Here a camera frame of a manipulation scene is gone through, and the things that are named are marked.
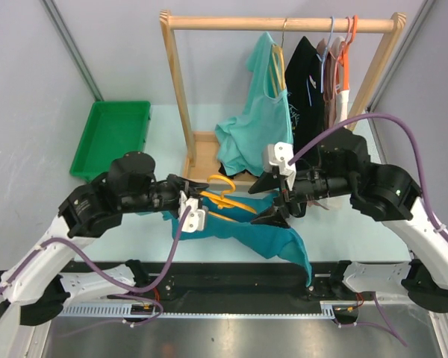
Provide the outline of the teal blue t shirt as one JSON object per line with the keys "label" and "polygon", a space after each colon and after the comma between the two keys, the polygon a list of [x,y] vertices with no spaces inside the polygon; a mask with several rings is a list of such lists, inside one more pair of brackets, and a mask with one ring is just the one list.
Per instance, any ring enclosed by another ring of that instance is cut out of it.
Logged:
{"label": "teal blue t shirt", "polygon": [[183,232],[181,240],[236,239],[265,259],[278,257],[304,268],[305,285],[309,287],[312,280],[312,267],[302,237],[291,227],[274,227],[265,224],[252,224],[254,213],[239,207],[220,209],[209,198],[203,204],[210,213],[205,229],[194,233]]}

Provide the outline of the yellow plastic hanger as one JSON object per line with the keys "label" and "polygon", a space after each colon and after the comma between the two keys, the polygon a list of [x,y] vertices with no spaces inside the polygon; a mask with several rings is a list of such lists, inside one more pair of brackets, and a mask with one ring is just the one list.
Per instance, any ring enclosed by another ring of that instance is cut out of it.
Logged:
{"label": "yellow plastic hanger", "polygon": [[208,183],[210,183],[213,180],[220,180],[229,185],[229,188],[222,190],[220,194],[215,194],[209,191],[201,192],[201,196],[204,196],[205,198],[209,199],[212,203],[216,204],[218,210],[238,208],[248,213],[252,214],[257,213],[257,211],[253,207],[250,207],[249,205],[243,204],[239,201],[234,201],[226,197],[227,194],[232,194],[236,191],[236,185],[232,179],[221,174],[210,175],[207,178]]}

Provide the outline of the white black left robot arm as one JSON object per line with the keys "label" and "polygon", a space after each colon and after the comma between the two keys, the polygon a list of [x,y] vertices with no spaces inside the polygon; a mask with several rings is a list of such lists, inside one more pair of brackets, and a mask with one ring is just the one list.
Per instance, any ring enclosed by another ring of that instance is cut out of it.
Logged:
{"label": "white black left robot arm", "polygon": [[[16,306],[19,324],[52,320],[72,302],[108,295],[142,298],[166,277],[183,233],[202,231],[206,183],[170,174],[155,177],[154,159],[132,151],[112,161],[108,171],[78,186],[59,206],[37,244],[13,268],[0,271],[0,317]],[[178,219],[161,273],[149,279],[139,260],[101,270],[83,249],[122,224],[126,213],[166,212]]]}

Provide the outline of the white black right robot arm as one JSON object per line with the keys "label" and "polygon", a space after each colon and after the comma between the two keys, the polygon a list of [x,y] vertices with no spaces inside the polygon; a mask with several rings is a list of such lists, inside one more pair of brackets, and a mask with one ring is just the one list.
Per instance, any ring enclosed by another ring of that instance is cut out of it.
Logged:
{"label": "white black right robot arm", "polygon": [[426,218],[416,181],[398,166],[373,163],[366,139],[346,128],[316,142],[320,165],[301,171],[288,164],[291,145],[267,146],[264,171],[249,193],[275,189],[278,195],[251,223],[287,228],[289,217],[305,215],[309,201],[348,195],[352,209],[393,231],[416,257],[402,263],[340,261],[329,281],[333,296],[385,292],[406,296],[428,311],[448,313],[448,242]]}

